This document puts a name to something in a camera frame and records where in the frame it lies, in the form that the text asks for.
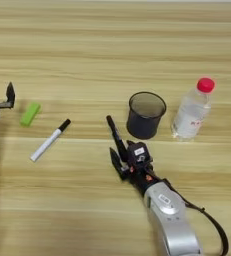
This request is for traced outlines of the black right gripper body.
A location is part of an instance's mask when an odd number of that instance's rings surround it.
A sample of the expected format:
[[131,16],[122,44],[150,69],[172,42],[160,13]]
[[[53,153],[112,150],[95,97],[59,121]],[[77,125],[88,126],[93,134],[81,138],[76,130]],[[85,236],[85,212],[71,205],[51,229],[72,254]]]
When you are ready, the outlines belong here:
[[121,167],[120,178],[132,184],[141,196],[144,196],[148,188],[161,181],[155,175],[150,161],[138,163],[136,166]]

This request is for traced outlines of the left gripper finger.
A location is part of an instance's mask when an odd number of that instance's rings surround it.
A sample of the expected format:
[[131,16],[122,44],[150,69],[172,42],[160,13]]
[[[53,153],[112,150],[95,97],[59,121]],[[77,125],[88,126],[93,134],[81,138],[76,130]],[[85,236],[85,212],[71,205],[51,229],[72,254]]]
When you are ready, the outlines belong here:
[[12,83],[9,83],[7,87],[6,96],[7,96],[7,106],[9,108],[13,108],[15,103],[15,91]]

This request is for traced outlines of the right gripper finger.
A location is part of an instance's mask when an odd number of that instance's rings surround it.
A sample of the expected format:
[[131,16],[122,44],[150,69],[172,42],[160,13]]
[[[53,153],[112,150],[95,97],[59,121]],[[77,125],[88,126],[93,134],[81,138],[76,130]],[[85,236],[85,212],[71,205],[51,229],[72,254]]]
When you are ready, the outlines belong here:
[[116,151],[112,148],[110,148],[110,157],[111,157],[112,165],[117,171],[120,179],[126,180],[128,178],[129,167],[121,163],[120,157],[118,156]]
[[130,156],[134,156],[134,144],[135,144],[135,142],[133,142],[133,141],[131,141],[131,140],[126,140],[126,143],[127,143],[127,154],[128,154],[128,156],[130,155]]

